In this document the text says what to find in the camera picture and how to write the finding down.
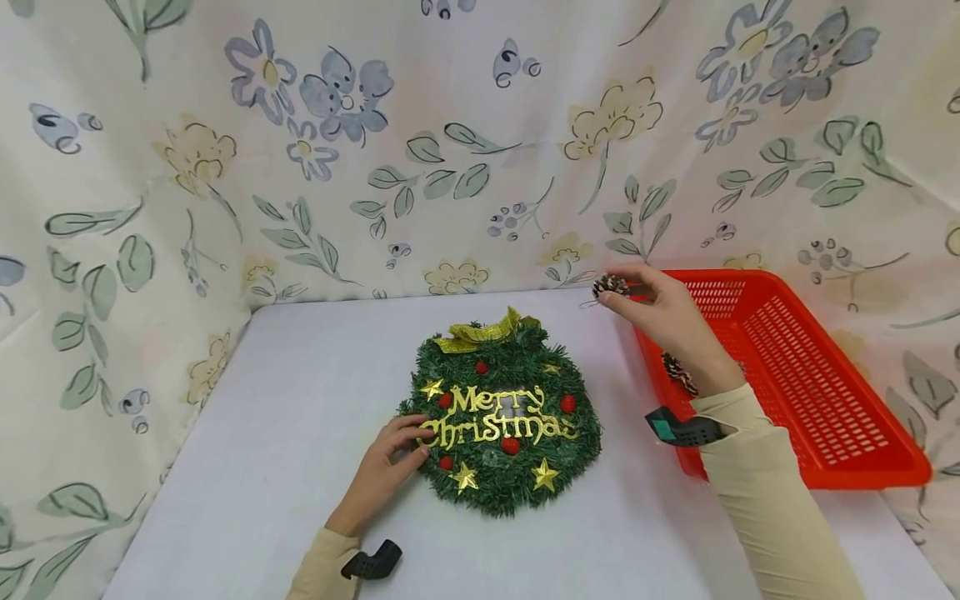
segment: black wristband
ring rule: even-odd
[[[390,540],[384,540],[376,554],[370,556],[366,552],[358,552],[356,556],[340,569],[345,578],[359,577],[360,579],[383,579],[394,571],[396,562],[403,555],[403,550]]]
[[[661,406],[646,416],[650,428],[665,444],[679,447],[695,447],[712,444],[727,437],[720,423],[707,417],[694,417],[680,421],[666,406]]]

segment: green wreath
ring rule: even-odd
[[[489,516],[555,498],[600,454],[600,423],[562,346],[513,308],[489,327],[454,325],[418,350],[401,415],[436,432],[420,471],[437,495]]]

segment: gold ribbon bow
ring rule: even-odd
[[[487,327],[474,327],[470,324],[456,324],[450,326],[452,338],[434,338],[437,346],[444,354],[464,354],[474,352],[480,348],[480,342],[496,342],[506,338],[514,330],[523,325],[540,324],[533,317],[520,317],[512,306],[507,307],[507,316],[500,323]]]

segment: wrist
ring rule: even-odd
[[[743,371],[723,348],[679,359],[690,374],[700,397],[716,396],[736,390],[747,381]]]
[[[364,519],[352,510],[340,504],[326,520],[324,529],[340,534],[345,538],[359,538],[363,533]]]

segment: beige long sleeve shirt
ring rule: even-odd
[[[786,429],[763,414],[749,385],[693,400],[697,412],[735,430],[701,448],[710,486],[730,516],[764,600],[862,600],[863,590],[820,507],[804,485]],[[321,530],[287,600],[352,600],[340,569],[359,541]]]

